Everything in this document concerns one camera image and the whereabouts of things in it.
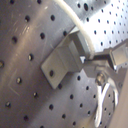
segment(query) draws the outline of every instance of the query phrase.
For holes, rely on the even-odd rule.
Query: perforated metal sheet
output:
[[[66,2],[86,19],[85,29],[97,52],[127,38],[127,0]],[[40,69],[73,27],[71,19],[51,0],[0,1],[0,60],[4,62],[0,68],[1,128],[94,127],[94,79],[87,78],[83,70],[69,73],[53,90]],[[103,108],[100,127],[106,128],[113,114],[111,88]]]

